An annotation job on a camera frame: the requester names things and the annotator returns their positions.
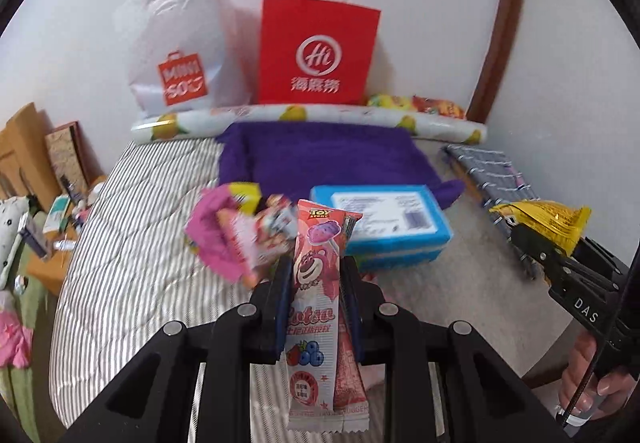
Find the white plastic bag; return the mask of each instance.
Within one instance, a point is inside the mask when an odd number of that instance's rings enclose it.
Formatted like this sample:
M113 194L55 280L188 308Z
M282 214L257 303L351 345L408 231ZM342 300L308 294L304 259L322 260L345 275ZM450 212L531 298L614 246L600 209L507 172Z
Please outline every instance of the white plastic bag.
M249 103L229 0L128 0L114 24L146 116Z

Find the silver screw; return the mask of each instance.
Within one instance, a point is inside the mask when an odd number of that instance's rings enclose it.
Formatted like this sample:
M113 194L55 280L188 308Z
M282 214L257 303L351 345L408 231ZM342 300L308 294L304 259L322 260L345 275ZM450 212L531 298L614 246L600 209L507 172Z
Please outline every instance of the silver screw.
M240 304L238 306L238 314L241 317L250 317L255 315L255 312L258 311L258 308L249 302L245 302L244 304Z
M458 320L453 324L453 330L459 335L468 335L471 333L471 324L464 320Z
M392 302L384 302L383 304L380 304L378 311L385 315L385 317L392 317L398 314L398 306Z
M164 334L172 337L182 331L182 324L180 324L180 322L176 320L172 320L171 322L167 322L164 326L162 326L162 331L164 331Z

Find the striped mattress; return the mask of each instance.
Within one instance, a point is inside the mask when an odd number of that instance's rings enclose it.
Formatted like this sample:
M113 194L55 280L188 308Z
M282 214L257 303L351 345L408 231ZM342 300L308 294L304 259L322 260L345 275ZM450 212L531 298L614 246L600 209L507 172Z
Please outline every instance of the striped mattress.
M130 358L170 320L196 326L249 299L204 267L182 230L200 190L216 185L223 146L213 139L134 146L122 154L84 227L54 326L49 392L70 426ZM202 369L191 410L195 441ZM381 441L383 391L373 388L370 429L320 435L287 431L284 359L252 365L256 442Z

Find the human hand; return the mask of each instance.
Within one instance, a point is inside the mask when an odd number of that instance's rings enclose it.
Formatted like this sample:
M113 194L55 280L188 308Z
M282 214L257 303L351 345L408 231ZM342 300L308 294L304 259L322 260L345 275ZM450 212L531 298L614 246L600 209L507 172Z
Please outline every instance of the human hand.
M595 353L596 340L589 334L589 331L583 331L575 339L574 348L569 353L569 366L562 373L562 384L558 397L563 409L569 405L569 400L578 388L578 384ZM591 419L613 414L624 406L635 386L635 380L623 367L611 371L600 381L595 376L591 376L572 414L580 415L581 412L588 411L593 405L596 394L607 396L607 399L602 402Z

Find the barcode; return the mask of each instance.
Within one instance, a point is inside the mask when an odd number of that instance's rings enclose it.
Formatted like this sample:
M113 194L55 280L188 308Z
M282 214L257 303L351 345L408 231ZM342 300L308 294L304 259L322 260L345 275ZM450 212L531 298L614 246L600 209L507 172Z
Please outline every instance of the barcode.
M427 219L422 212L405 212L404 220L406 221L409 230L430 227L429 219Z

